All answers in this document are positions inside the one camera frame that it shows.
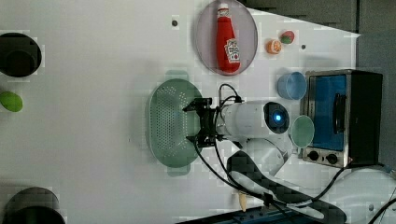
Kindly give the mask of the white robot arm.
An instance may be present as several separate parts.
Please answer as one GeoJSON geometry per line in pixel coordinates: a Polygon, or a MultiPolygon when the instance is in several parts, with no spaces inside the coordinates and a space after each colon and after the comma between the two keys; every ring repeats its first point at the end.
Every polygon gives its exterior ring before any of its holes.
{"type": "Polygon", "coordinates": [[[393,170],[345,157],[325,187],[311,189],[280,179],[276,174],[288,152],[271,140],[291,130],[288,111],[277,102],[244,103],[237,96],[234,100],[212,108],[210,98],[196,98],[183,108],[200,118],[200,132],[189,138],[196,150],[215,147],[224,139],[239,147],[220,164],[225,183],[322,224],[395,224],[393,170]]]}

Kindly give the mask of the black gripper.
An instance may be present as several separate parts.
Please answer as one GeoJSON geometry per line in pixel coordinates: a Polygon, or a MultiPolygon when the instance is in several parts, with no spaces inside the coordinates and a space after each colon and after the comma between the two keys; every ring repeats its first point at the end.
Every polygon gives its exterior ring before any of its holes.
{"type": "Polygon", "coordinates": [[[183,108],[184,112],[195,111],[199,117],[199,132],[187,136],[187,139],[198,148],[213,147],[216,144],[217,131],[215,116],[218,110],[212,108],[211,98],[194,98],[183,108]]]}

